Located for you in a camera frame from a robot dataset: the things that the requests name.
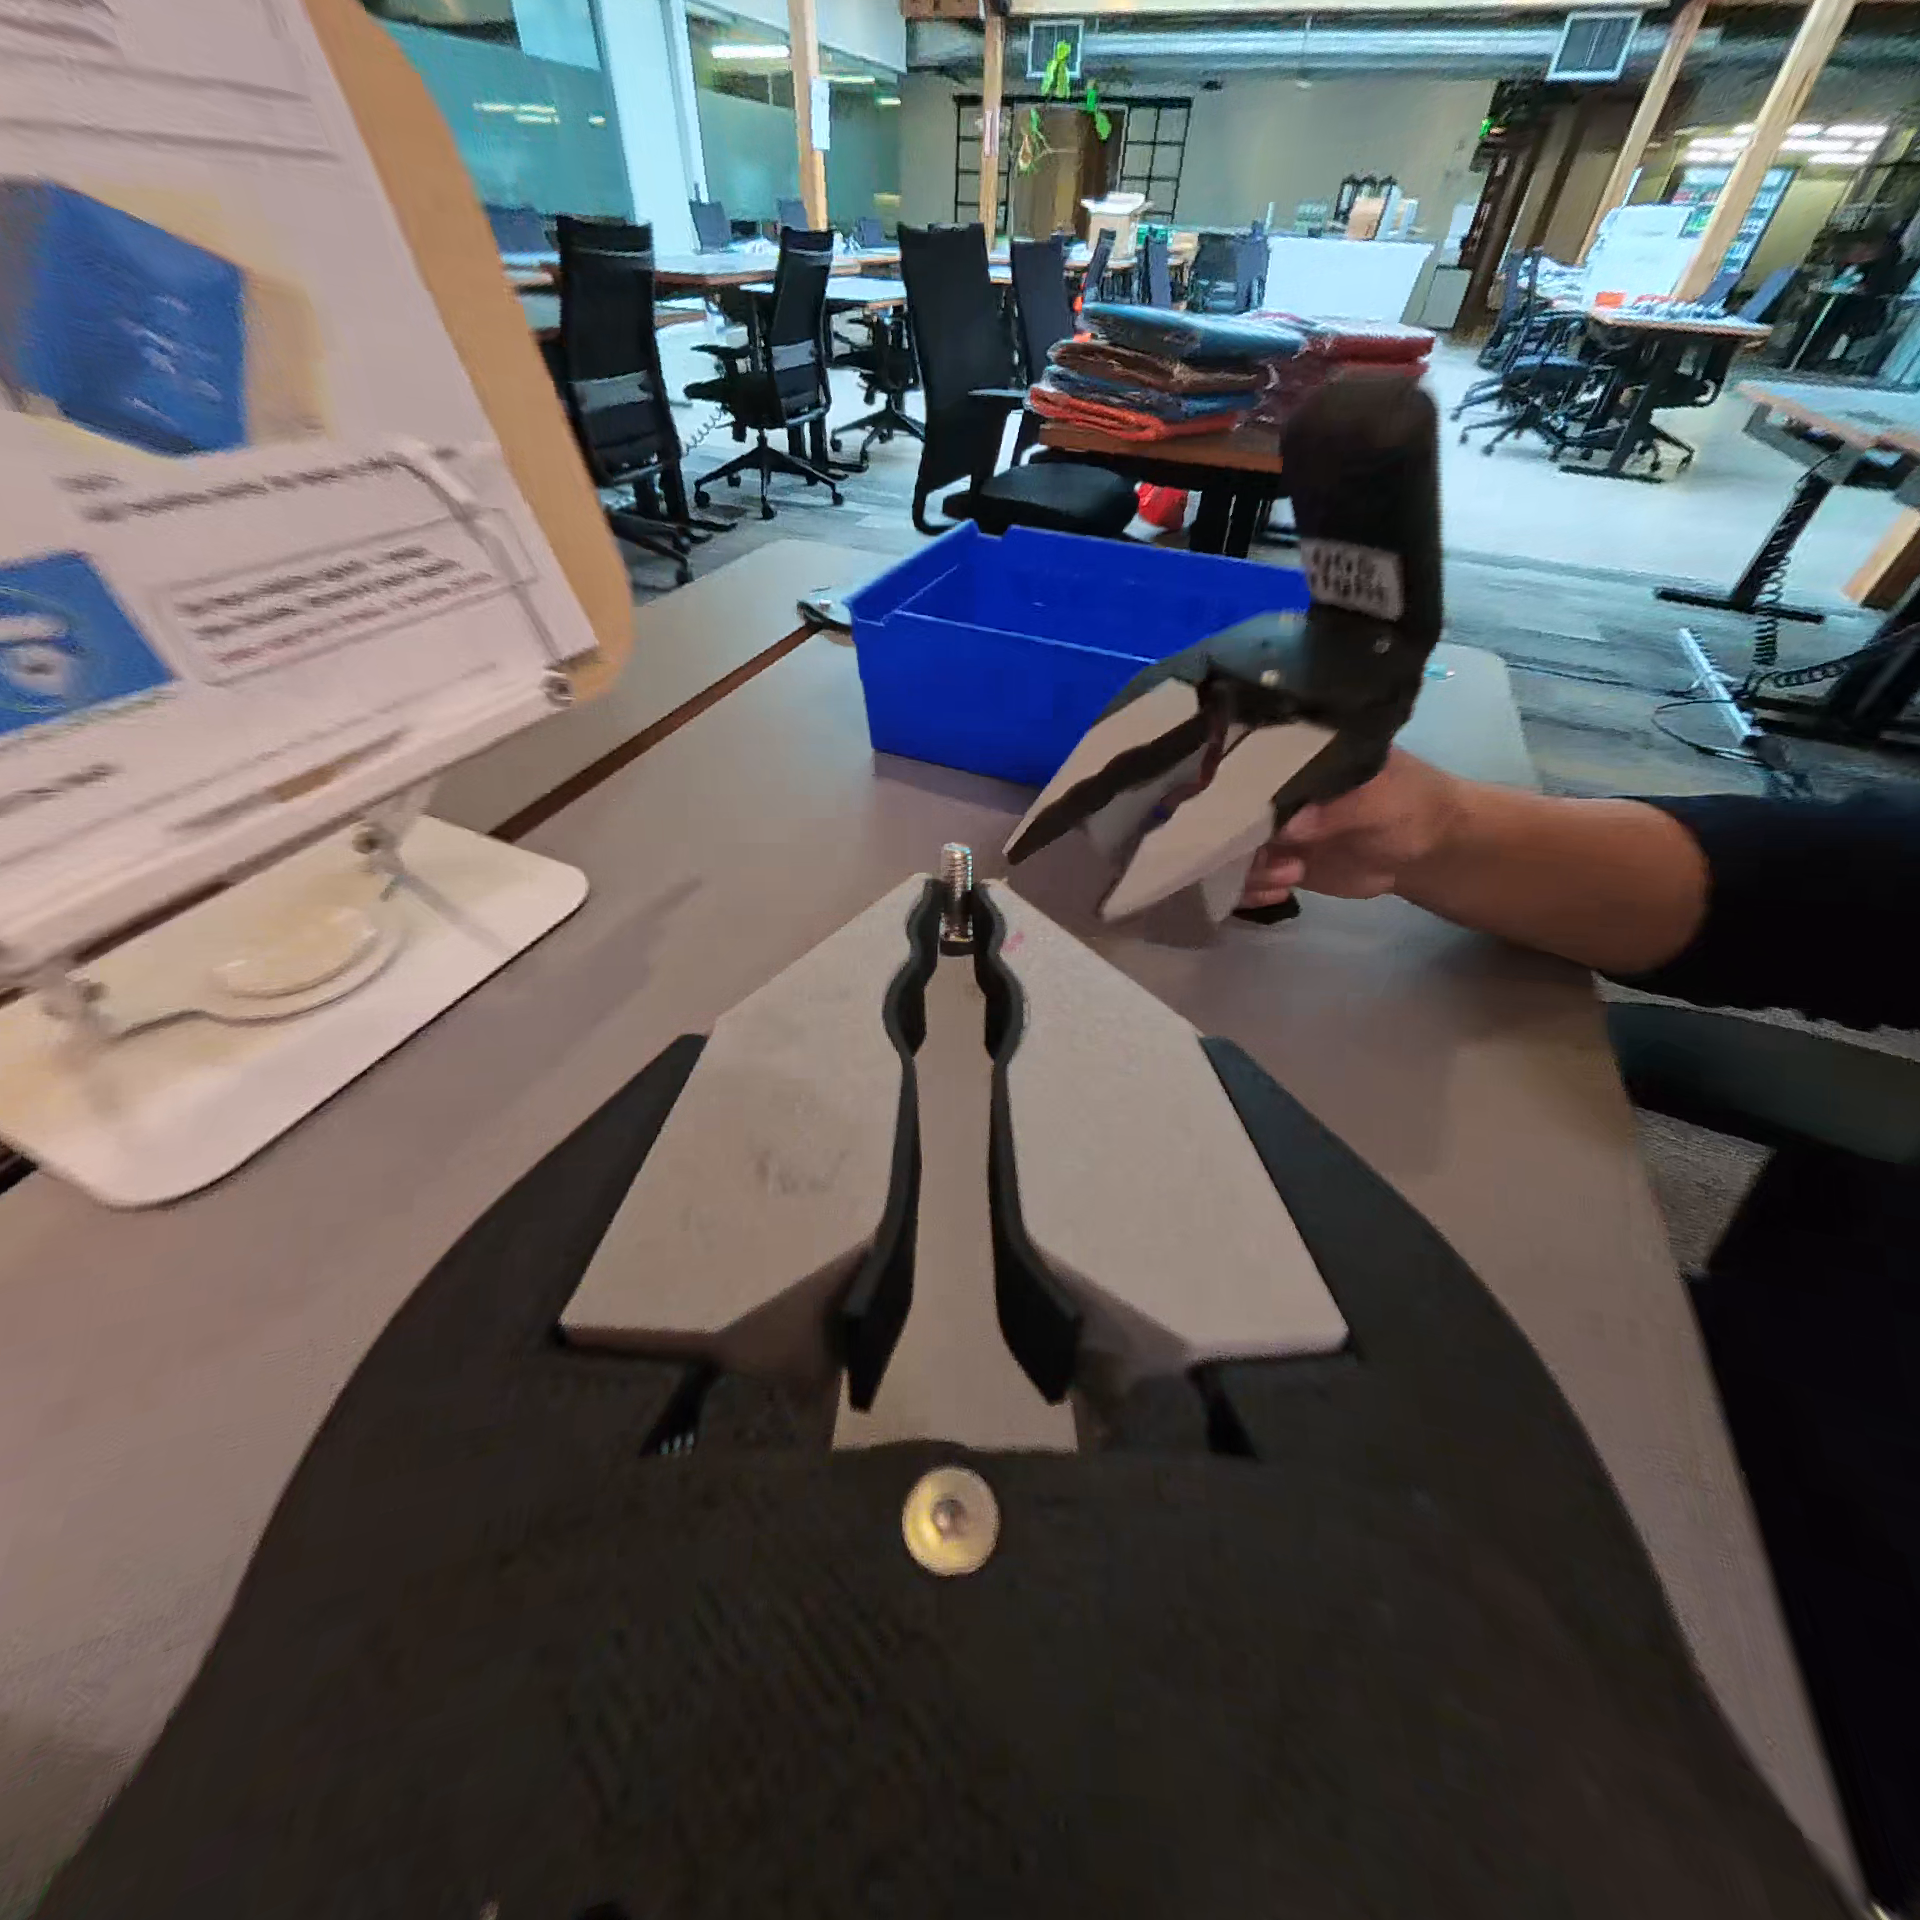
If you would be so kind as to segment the white power strip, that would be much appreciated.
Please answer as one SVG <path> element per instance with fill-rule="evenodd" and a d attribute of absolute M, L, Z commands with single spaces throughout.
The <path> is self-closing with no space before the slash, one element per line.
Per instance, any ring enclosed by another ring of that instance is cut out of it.
<path fill-rule="evenodd" d="M 1727 747 L 1716 747 L 1716 751 L 1752 757 L 1752 743 L 1761 736 L 1761 731 L 1752 710 L 1738 697 L 1738 687 L 1715 663 L 1711 649 L 1691 625 L 1680 625 L 1675 631 L 1675 647 L 1691 674 L 1686 701 L 1706 706 L 1720 731 L 1727 736 Z"/>

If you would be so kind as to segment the wooden post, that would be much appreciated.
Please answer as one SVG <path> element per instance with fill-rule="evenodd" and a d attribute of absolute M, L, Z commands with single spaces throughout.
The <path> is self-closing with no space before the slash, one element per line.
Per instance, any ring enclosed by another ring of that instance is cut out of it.
<path fill-rule="evenodd" d="M 1752 209 L 1761 185 L 1777 161 L 1778 150 L 1798 122 L 1809 96 L 1834 56 L 1844 27 L 1852 22 L 1856 2 L 1811 2 L 1801 16 L 1792 46 L 1778 65 L 1756 122 L 1732 160 L 1731 173 L 1712 205 L 1712 214 L 1696 238 L 1691 259 L 1673 286 L 1673 296 L 1696 301 L 1723 266 L 1723 258 L 1738 241 L 1745 217 Z"/>
<path fill-rule="evenodd" d="M 1841 586 L 1856 607 L 1895 609 L 1919 583 L 1919 506 L 1906 506 Z"/>

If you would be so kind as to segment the blue plastic bin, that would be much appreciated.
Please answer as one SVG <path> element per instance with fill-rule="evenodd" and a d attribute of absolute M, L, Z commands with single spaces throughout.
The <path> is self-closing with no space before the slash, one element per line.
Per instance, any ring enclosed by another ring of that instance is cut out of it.
<path fill-rule="evenodd" d="M 1308 603 L 1296 567 L 972 523 L 846 599 L 871 747 L 1027 785 L 1151 665 Z"/>

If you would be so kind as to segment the stack of folded cloth packets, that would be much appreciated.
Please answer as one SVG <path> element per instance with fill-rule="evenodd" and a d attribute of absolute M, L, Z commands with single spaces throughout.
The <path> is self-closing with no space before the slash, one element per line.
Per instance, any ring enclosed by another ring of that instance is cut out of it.
<path fill-rule="evenodd" d="M 1339 379 L 1419 379 L 1434 345 L 1431 331 L 1403 321 L 1094 301 L 1048 347 L 1024 407 L 1130 445 L 1202 439 L 1282 425 Z"/>

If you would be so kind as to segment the wooden top desk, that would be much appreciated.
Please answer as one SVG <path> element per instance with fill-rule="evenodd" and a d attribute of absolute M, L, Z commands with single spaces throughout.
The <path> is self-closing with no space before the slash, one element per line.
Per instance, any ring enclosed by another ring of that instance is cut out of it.
<path fill-rule="evenodd" d="M 1554 469 L 1644 485 L 1686 473 L 1696 448 L 1663 417 L 1712 407 L 1767 341 L 1767 325 L 1696 304 L 1586 307 L 1580 381 L 1553 411 Z"/>
<path fill-rule="evenodd" d="M 1199 437 L 1127 440 L 1087 425 L 1046 419 L 1040 445 L 1115 470 L 1136 485 L 1195 495 L 1190 547 L 1246 560 L 1272 506 L 1289 495 L 1282 433 L 1272 422 L 1244 422 Z"/>
<path fill-rule="evenodd" d="M 1785 603 L 1785 574 L 1817 512 L 1841 491 L 1895 499 L 1910 518 L 1919 504 L 1919 397 L 1858 381 L 1745 379 L 1745 437 L 1794 469 L 1792 491 L 1761 545 L 1727 586 L 1668 583 L 1652 595 L 1672 607 L 1752 617 L 1772 609 L 1792 624 L 1823 624 L 1817 607 Z"/>

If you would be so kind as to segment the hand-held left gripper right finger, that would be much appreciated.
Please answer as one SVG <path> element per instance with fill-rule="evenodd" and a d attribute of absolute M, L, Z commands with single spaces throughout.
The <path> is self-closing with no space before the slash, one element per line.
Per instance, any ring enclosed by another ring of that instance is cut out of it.
<path fill-rule="evenodd" d="M 977 887 L 1002 1336 L 1049 1402 L 1339 1353 L 1350 1320 L 1199 1027 Z"/>

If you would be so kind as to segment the black mesh office chair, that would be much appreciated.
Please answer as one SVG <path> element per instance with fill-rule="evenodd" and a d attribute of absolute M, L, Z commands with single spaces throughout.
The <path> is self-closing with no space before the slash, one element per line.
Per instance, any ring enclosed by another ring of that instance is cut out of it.
<path fill-rule="evenodd" d="M 1787 1023 L 1611 998 L 1610 1042 L 1648 1110 L 1764 1147 L 1919 1162 L 1919 1062 Z"/>

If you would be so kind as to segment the person's right hand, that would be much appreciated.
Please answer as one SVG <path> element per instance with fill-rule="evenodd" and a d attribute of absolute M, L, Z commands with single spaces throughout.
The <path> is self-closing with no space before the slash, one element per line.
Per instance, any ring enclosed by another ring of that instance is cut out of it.
<path fill-rule="evenodd" d="M 1300 807 L 1255 854 L 1241 885 L 1244 919 L 1291 909 L 1298 894 L 1393 895 L 1457 825 L 1459 778 L 1403 751 L 1338 800 Z"/>

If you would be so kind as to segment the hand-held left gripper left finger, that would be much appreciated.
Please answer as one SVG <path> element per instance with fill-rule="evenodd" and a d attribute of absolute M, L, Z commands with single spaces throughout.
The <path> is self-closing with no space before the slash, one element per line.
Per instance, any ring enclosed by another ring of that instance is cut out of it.
<path fill-rule="evenodd" d="M 923 878 L 720 1014 L 569 1296 L 576 1347 L 842 1382 L 874 1408 L 914 1293 Z"/>

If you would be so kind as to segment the printed instruction sheet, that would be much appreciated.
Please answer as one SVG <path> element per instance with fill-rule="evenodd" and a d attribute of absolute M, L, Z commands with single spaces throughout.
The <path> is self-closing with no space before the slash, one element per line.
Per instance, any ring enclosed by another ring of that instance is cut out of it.
<path fill-rule="evenodd" d="M 6 3 L 6 982 L 568 706 L 305 3 Z"/>

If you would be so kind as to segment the white counter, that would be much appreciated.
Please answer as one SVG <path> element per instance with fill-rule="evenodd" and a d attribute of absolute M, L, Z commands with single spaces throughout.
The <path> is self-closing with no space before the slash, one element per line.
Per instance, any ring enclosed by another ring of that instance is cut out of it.
<path fill-rule="evenodd" d="M 1434 253 L 1427 240 L 1276 233 L 1260 307 L 1304 320 L 1403 321 Z"/>

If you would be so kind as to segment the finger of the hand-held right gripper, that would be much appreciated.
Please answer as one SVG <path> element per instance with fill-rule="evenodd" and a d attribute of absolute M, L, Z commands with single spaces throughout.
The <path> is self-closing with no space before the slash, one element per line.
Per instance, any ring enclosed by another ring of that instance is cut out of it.
<path fill-rule="evenodd" d="M 1262 726 L 1225 747 L 1207 781 L 1164 795 L 1127 847 L 1098 905 L 1110 926 L 1144 920 L 1167 905 L 1218 926 L 1241 905 L 1257 853 L 1278 832 L 1282 801 L 1304 805 L 1338 734 L 1318 725 Z"/>
<path fill-rule="evenodd" d="M 1017 867 L 1070 837 L 1121 871 L 1217 767 L 1217 721 L 1201 686 L 1160 680 L 1105 710 L 1043 785 L 1002 854 Z"/>

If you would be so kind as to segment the green potted plant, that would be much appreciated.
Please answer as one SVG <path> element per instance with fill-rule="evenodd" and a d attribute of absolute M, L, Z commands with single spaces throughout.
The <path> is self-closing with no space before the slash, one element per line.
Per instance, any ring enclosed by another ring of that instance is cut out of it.
<path fill-rule="evenodd" d="M 1040 93 L 1016 117 L 1017 167 L 1028 170 L 1052 153 L 1049 117 L 1055 112 L 1076 112 L 1100 146 L 1113 138 L 1113 113 L 1098 82 L 1083 75 L 1083 34 L 1080 27 L 1036 22 L 1028 34 L 1027 75 L 1040 85 Z"/>

